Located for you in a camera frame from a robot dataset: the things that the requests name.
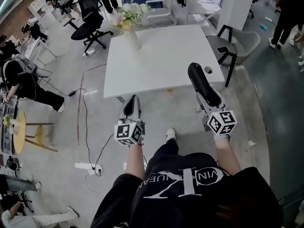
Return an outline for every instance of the gray pants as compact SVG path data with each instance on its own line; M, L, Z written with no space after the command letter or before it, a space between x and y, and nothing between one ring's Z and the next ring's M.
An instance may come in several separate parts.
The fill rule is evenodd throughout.
M35 185L30 180L5 175L9 190L12 191L37 191Z

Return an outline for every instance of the white chair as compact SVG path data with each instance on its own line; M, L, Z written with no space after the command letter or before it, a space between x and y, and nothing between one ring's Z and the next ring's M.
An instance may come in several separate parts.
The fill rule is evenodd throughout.
M150 27L163 27L163 26L173 26L177 24L177 19L172 13L172 3L174 0L149 0L146 4L153 2L163 2L163 8L152 9L146 12L142 18L142 26L145 28Z

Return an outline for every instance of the red line on floor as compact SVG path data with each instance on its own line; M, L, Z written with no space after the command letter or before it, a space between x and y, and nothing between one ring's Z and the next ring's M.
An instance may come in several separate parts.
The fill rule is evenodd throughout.
M82 73L82 79L81 79L81 84L80 88L82 88L82 82L84 80L84 73ZM79 145L79 111L80 111L80 98L81 98L81 89L79 90L79 101L78 101L78 115L77 115L77 141Z

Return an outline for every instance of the white pillar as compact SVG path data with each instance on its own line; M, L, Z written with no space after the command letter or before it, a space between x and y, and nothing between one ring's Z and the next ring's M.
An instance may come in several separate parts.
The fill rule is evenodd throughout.
M242 30L251 4L252 0L224 0L217 32L224 24Z

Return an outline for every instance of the wooden leg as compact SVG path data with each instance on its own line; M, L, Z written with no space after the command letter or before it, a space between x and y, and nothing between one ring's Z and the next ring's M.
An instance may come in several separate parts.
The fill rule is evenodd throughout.
M27 126L53 125L52 123L27 123Z
M31 144L33 144L33 145L39 147L39 148L43 148L43 149L50 150L50 151L53 151L53 152L58 152L57 150L48 148L48 147L46 147L46 146L44 146L44 145L42 145L42 144L38 144L38 143L33 142L33 141L31 141L31 140L28 140L28 139L25 139L25 142L31 143Z

